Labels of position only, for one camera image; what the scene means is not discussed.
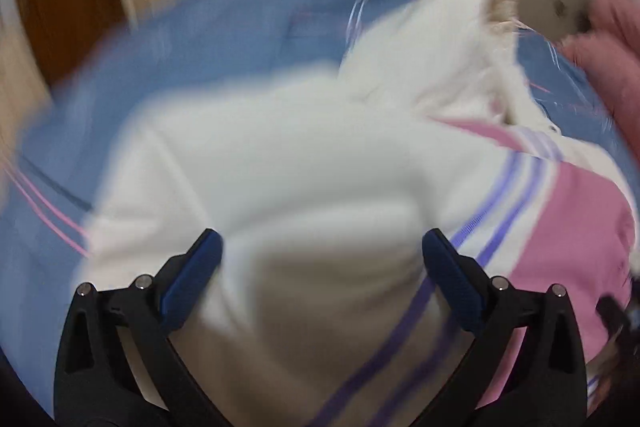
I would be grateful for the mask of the white pink hooded jacket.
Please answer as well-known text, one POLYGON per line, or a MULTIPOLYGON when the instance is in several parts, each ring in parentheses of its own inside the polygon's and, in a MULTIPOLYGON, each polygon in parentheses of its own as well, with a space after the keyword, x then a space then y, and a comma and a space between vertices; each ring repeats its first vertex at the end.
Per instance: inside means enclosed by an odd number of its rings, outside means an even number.
POLYGON ((428 278, 439 229, 489 275, 563 285, 587 358, 630 298, 638 218, 515 56, 513 0, 416 0, 341 65, 165 95, 112 150, 78 282, 154 274, 205 230, 221 265, 175 345, 237 426, 405 426, 471 338, 428 278))

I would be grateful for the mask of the rolled pink blanket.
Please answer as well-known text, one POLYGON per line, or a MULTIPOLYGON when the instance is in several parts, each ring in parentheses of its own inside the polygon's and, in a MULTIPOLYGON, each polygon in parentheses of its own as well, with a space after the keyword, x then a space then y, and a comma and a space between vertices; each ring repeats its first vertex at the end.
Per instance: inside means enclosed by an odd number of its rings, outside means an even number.
POLYGON ((590 29, 563 38, 559 49, 580 67, 631 152, 639 154, 639 2, 589 0, 590 29))

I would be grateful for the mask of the blue striped bed cover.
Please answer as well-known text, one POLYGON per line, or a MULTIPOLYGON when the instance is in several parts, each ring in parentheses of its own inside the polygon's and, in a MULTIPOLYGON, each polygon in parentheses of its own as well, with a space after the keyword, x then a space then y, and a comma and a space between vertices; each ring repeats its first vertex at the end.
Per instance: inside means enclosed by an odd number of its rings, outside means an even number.
POLYGON ((88 225, 129 119, 165 95, 237 88, 341 65, 375 23, 416 0, 183 0, 113 39, 26 132, 1 215, 1 346, 53 407, 65 315, 89 259, 88 225))

